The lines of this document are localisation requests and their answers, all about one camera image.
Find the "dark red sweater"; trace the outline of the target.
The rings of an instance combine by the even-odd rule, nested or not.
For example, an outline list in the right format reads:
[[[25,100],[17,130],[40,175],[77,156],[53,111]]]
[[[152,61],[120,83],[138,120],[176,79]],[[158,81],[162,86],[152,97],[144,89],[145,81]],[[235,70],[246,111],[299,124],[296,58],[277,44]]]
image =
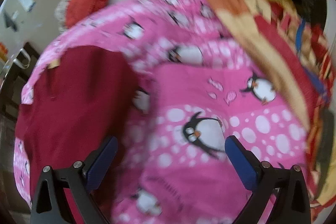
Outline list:
[[[68,168],[84,160],[109,136],[120,139],[138,79],[121,52],[96,46],[65,51],[22,104],[15,136],[27,155],[27,185],[35,193],[42,169]]]

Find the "orange cartoon blanket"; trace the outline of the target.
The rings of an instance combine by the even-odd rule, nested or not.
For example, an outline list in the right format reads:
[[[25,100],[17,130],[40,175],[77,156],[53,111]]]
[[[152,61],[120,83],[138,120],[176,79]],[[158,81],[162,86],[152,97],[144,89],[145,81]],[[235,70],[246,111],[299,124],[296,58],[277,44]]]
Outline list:
[[[323,31],[305,23],[291,0],[207,1],[307,130],[307,188],[316,217],[335,203],[335,69]]]

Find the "left red heart cushion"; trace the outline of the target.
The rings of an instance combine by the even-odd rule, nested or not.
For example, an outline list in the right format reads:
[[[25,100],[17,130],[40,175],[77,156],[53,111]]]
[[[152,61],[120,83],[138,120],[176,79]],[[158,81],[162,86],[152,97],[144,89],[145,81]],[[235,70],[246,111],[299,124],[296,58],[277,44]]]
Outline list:
[[[71,28],[89,15],[106,7],[109,0],[70,0],[65,13],[65,26]]]

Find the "dark wooden side table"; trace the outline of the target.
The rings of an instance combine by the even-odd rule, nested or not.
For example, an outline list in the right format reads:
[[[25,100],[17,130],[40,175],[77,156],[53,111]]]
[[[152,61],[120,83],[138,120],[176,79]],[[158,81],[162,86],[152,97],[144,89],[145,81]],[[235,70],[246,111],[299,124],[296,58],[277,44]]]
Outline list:
[[[15,56],[21,48],[24,48],[31,56],[30,66],[25,70],[13,63],[13,56]],[[30,69],[34,67],[34,61],[37,61],[40,57],[40,54],[30,42],[24,42],[18,51],[5,62],[1,69],[1,116],[13,122],[17,121],[18,109],[21,103],[21,99],[15,100],[13,98],[19,89],[17,80],[20,79],[26,83],[31,75]]]

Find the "pink penguin blanket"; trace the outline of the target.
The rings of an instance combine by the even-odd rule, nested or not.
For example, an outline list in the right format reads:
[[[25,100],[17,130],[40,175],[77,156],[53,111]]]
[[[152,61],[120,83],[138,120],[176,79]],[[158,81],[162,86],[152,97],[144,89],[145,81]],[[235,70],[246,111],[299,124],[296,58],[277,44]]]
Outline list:
[[[305,168],[304,127],[206,0],[125,1],[88,16],[47,46],[22,104],[81,46],[121,52],[138,79],[120,153],[94,194],[112,222],[231,223],[250,197],[224,152],[231,135],[276,168]],[[15,183],[31,203],[26,161],[15,136]]]

